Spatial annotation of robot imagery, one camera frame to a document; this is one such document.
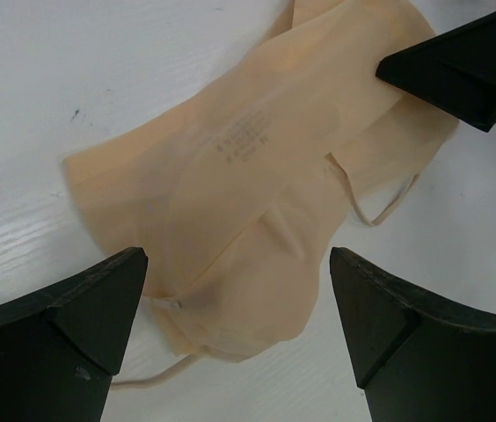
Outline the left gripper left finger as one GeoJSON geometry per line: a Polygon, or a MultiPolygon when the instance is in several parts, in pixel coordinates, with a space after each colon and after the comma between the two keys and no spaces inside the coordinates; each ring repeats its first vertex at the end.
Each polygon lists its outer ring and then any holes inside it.
{"type": "Polygon", "coordinates": [[[0,305],[0,422],[101,419],[147,268],[127,248],[0,305]]]}

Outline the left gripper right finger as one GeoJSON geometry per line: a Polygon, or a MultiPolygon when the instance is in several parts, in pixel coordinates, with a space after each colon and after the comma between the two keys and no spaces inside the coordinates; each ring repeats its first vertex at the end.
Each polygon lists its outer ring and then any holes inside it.
{"type": "Polygon", "coordinates": [[[496,315],[402,280],[347,248],[330,274],[374,421],[496,421],[496,315]]]}

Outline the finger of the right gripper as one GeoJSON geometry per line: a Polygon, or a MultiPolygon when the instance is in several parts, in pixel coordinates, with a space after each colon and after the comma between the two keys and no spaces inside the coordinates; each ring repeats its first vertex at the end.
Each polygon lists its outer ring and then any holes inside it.
{"type": "Polygon", "coordinates": [[[496,11],[383,58],[376,77],[490,131],[496,126],[496,11]]]}

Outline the beige bra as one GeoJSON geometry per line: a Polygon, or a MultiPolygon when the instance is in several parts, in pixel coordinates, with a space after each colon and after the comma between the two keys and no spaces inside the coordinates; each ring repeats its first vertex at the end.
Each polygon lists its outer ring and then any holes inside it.
{"type": "Polygon", "coordinates": [[[142,247],[143,294],[179,361],[242,361],[297,337],[319,268],[360,200],[400,205],[456,118],[376,78],[433,36],[407,1],[294,1],[269,37],[198,94],[64,159],[73,200],[107,253],[142,247]]]}

